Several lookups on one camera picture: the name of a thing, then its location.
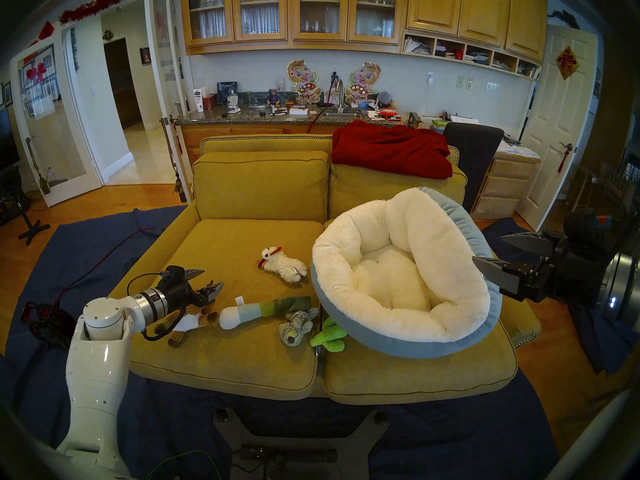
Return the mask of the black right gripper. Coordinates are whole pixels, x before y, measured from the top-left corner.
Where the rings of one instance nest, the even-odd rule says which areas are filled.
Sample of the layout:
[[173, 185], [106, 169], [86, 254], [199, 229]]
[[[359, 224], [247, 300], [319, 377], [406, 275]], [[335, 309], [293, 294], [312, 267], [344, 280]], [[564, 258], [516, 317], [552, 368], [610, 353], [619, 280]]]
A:
[[501, 240], [536, 256], [529, 262], [472, 257], [476, 268], [501, 294], [536, 303], [545, 298], [594, 303], [614, 256], [616, 218], [579, 209], [564, 217], [563, 233], [519, 232], [503, 235]]

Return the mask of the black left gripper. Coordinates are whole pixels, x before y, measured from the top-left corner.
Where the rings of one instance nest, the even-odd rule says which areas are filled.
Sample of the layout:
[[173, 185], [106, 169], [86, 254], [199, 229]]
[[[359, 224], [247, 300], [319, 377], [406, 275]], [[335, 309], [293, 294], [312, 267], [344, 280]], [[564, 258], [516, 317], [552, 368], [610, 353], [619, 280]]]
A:
[[189, 305], [204, 307], [215, 301], [223, 289], [224, 281], [209, 282], [200, 290], [194, 290], [189, 283], [203, 273], [204, 269], [185, 269], [178, 265], [168, 265], [161, 272], [159, 292], [164, 296], [167, 311], [176, 311]]

